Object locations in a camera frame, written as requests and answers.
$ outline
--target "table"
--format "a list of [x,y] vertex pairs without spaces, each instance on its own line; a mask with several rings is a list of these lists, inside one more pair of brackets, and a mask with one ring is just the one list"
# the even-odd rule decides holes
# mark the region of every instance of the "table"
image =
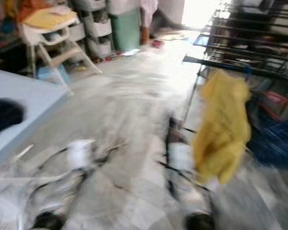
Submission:
[[25,111],[22,123],[0,132],[0,165],[67,99],[61,86],[0,70],[0,98],[21,103]]

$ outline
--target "green trash bin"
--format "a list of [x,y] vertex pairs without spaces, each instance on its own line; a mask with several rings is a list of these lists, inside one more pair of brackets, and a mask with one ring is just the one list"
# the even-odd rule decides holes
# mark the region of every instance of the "green trash bin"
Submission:
[[140,46],[140,9],[113,15],[110,14],[113,42],[116,50],[123,52]]

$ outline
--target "white high chair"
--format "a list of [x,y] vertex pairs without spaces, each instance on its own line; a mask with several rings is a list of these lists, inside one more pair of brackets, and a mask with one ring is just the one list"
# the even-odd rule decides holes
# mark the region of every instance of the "white high chair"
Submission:
[[[58,24],[55,29],[49,31],[45,29],[37,29],[31,27],[25,23],[22,24],[21,36],[23,41],[27,44],[27,56],[29,59],[30,67],[32,69],[33,78],[36,78],[36,47],[39,48],[41,52],[41,57],[45,64],[47,64],[53,70],[53,75],[57,79],[57,81],[64,86],[71,94],[72,91],[64,81],[64,78],[61,76],[59,70],[57,69],[58,65],[67,59],[82,55],[84,62],[87,66],[93,68],[97,73],[102,73],[100,69],[98,69],[91,59],[86,55],[86,53],[79,47],[79,45],[75,41],[71,41],[69,39],[69,28],[68,26],[73,23],[80,23],[78,17],[75,15],[72,19]],[[53,40],[47,40],[43,35],[51,32],[60,31],[60,34],[55,34],[55,38]],[[67,43],[67,51],[51,58],[44,45],[52,46],[59,43],[65,42]]]

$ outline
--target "clothes drying rack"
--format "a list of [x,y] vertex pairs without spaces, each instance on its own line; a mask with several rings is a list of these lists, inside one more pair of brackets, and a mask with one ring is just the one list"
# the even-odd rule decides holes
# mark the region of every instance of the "clothes drying rack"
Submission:
[[[203,57],[186,56],[183,59],[183,62],[200,64],[184,121],[199,78],[206,78],[203,75],[205,68],[215,67],[288,81],[288,34],[278,32],[288,30],[288,10],[283,9],[288,0],[275,0],[264,14],[245,12],[256,7],[235,2],[221,0],[193,44],[205,47]],[[206,38],[206,43],[200,42],[203,38]]]

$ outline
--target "yellow towel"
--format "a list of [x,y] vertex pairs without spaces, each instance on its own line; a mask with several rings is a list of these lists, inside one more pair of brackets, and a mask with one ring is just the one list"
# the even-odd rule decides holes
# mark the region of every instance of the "yellow towel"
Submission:
[[204,86],[203,97],[204,120],[192,142],[196,180],[205,184],[217,177],[224,184],[239,166],[251,134],[245,110],[248,86],[243,79],[218,70]]
[[16,17],[16,1],[15,0],[5,0],[5,14],[12,18]]
[[24,23],[35,28],[51,31],[55,29],[57,25],[72,19],[75,15],[76,12],[73,11],[66,15],[57,15],[51,13],[51,8],[47,8],[34,12],[25,18]]

